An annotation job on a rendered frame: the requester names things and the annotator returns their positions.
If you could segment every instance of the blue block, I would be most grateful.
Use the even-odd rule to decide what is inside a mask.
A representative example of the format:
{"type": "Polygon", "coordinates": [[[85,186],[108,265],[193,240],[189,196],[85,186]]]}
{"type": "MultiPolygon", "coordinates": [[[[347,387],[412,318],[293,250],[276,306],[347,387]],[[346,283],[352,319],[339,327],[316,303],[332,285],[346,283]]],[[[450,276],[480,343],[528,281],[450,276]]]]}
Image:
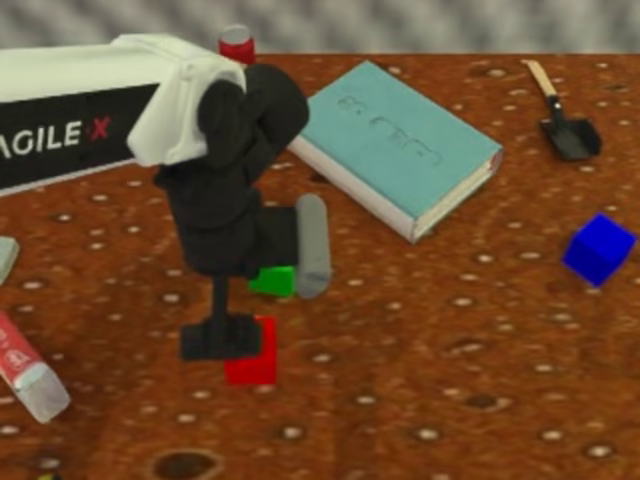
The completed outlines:
{"type": "Polygon", "coordinates": [[[598,214],[573,237],[562,259],[594,287],[602,285],[625,261],[636,236],[598,214]]]}

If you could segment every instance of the red cup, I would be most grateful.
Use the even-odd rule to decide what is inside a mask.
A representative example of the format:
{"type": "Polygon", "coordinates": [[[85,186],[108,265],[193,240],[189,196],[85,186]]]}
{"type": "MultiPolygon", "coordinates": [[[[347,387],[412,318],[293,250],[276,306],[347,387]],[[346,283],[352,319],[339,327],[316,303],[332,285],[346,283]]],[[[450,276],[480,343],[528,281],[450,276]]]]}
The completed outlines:
{"type": "Polygon", "coordinates": [[[245,65],[256,63],[255,43],[249,27],[240,24],[225,27],[218,37],[218,52],[245,65]]]}

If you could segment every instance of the red letter x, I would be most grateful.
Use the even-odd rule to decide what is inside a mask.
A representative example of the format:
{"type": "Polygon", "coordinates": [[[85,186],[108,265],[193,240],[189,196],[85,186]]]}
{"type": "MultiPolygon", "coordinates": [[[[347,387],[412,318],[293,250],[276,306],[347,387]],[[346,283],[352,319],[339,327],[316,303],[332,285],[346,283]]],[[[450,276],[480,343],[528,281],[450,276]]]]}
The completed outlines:
{"type": "Polygon", "coordinates": [[[111,117],[96,117],[93,119],[93,132],[91,133],[91,141],[99,138],[106,139],[109,134],[107,133],[107,127],[111,123],[111,117]]]}

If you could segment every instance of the teal book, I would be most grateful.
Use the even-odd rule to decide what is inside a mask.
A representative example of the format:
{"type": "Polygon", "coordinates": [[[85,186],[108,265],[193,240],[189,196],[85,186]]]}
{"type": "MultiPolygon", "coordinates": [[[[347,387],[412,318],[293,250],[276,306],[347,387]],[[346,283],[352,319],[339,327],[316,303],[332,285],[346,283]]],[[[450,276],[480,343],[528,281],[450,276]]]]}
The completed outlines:
{"type": "Polygon", "coordinates": [[[502,161],[500,144],[369,61],[309,105],[289,150],[411,243],[502,161]]]}

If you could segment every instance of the table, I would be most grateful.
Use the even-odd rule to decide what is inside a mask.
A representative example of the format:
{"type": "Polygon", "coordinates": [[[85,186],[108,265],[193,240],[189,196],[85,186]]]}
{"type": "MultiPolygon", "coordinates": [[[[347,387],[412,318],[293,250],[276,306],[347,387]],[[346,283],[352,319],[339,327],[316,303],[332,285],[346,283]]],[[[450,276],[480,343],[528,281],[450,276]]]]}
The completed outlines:
{"type": "Polygon", "coordinates": [[[65,479],[640,477],[640,256],[600,290],[560,261],[598,211],[640,231],[640,59],[536,57],[604,138],[601,157],[566,164],[519,57],[262,60],[311,94],[365,58],[501,142],[505,161],[411,247],[284,155],[265,198],[325,198],[336,271],[311,302],[235,282],[235,309],[279,318],[277,388],[229,388],[220,365],[180,361],[178,328],[206,312],[208,284],[184,270],[151,171],[0,199],[0,229],[24,249],[0,304],[74,397],[39,426],[1,388],[4,479],[58,464],[65,479]]]}

